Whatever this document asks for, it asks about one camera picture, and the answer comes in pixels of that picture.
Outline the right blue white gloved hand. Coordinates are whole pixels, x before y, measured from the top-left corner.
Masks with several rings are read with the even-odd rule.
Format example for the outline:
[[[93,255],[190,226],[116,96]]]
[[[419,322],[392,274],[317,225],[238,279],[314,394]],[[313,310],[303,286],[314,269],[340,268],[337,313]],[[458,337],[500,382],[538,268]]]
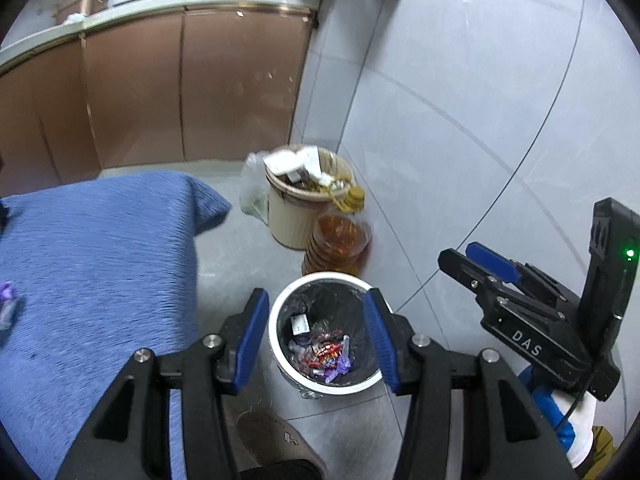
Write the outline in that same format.
[[[533,367],[526,367],[518,379],[532,396],[574,469],[589,456],[593,445],[593,423],[598,401],[591,393],[577,400],[536,380]]]

